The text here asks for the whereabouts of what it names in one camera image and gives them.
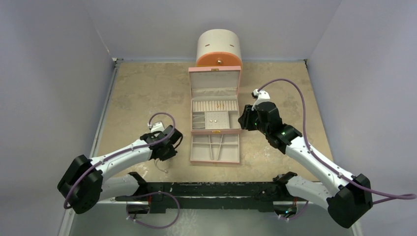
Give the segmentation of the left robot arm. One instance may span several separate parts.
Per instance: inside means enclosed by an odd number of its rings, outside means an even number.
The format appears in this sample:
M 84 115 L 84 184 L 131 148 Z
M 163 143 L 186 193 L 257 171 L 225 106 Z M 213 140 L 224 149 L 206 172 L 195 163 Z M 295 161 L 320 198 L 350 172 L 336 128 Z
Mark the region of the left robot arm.
M 57 185 L 64 197 L 64 208 L 82 214 L 97 202 L 112 197 L 129 196 L 134 201 L 141 201 L 147 188 L 139 174 L 114 176 L 138 163 L 174 157 L 182 140 L 183 134 L 169 125 L 164 130 L 146 133 L 111 153 L 93 158 L 75 157 Z

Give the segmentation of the pink box pull-out drawer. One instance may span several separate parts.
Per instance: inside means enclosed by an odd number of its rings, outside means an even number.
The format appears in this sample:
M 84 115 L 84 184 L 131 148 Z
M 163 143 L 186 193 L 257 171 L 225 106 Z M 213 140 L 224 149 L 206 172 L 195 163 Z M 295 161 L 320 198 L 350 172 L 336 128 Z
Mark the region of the pink box pull-out drawer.
M 195 163 L 239 164 L 239 135 L 193 135 L 190 161 Z

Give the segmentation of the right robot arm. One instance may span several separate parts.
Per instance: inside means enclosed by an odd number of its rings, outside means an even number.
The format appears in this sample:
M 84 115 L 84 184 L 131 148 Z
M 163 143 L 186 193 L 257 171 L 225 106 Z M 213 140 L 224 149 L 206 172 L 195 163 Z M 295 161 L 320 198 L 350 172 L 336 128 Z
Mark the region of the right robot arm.
M 256 106 L 245 105 L 238 122 L 243 130 L 261 132 L 275 149 L 294 159 L 312 173 L 319 183 L 296 174 L 286 174 L 276 187 L 277 196 L 288 200 L 300 197 L 326 209 L 341 227 L 350 228 L 373 206 L 368 177 L 358 176 L 334 164 L 293 126 L 283 123 L 278 108 L 272 102 Z

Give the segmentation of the pink jewelry box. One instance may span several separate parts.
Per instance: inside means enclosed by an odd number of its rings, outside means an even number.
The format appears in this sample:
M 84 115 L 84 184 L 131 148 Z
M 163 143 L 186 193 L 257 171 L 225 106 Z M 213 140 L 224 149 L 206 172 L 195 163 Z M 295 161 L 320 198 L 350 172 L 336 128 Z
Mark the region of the pink jewelry box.
M 190 67 L 191 134 L 239 134 L 241 66 Z

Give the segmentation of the silver pearl bangle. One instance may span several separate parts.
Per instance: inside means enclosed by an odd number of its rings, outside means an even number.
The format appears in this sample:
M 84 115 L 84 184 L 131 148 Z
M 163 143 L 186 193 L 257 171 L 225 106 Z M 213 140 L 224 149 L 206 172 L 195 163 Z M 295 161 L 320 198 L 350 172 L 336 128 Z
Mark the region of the silver pearl bangle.
M 160 161 L 159 159 L 154 160 L 154 166 L 157 170 L 167 174 L 168 171 L 168 167 L 166 166 L 166 164 L 163 163 L 163 161 Z

